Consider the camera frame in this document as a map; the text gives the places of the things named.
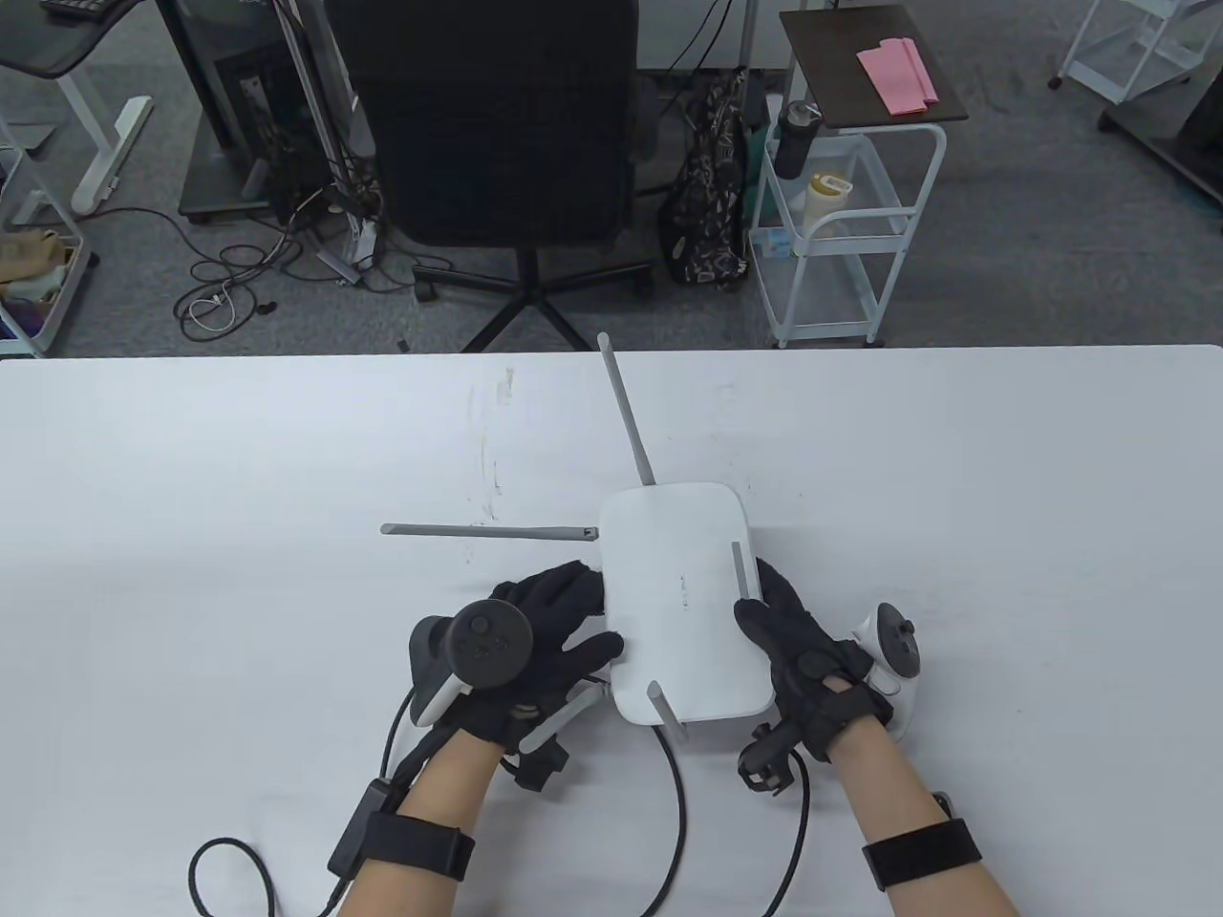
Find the person's left hand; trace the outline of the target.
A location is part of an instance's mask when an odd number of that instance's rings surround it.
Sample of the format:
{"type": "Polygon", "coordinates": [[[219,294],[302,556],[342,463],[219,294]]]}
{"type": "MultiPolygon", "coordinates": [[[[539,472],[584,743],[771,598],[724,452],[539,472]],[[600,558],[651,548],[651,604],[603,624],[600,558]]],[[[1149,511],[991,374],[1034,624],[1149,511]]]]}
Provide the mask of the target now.
{"type": "Polygon", "coordinates": [[[440,723],[511,756],[521,738],[567,701],[569,691],[620,658],[624,639],[615,630],[603,630],[571,650],[565,647],[589,617],[604,613],[603,577],[585,562],[567,562],[521,582],[498,584],[492,598],[519,608],[531,624],[531,658],[523,672],[506,685],[457,698],[440,723]]]}

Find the person's right hand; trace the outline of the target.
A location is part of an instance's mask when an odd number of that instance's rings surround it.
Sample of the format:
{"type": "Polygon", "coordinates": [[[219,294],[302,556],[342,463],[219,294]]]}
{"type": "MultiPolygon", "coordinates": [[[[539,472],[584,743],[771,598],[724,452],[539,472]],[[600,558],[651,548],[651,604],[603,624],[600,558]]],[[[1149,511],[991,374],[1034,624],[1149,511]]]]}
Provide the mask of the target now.
{"type": "Polygon", "coordinates": [[[759,599],[739,599],[739,628],[764,650],[777,709],[799,731],[808,754],[829,763],[848,734],[885,734],[892,705],[870,687],[873,660],[851,639],[834,639],[822,628],[796,589],[764,559],[759,599]]]}

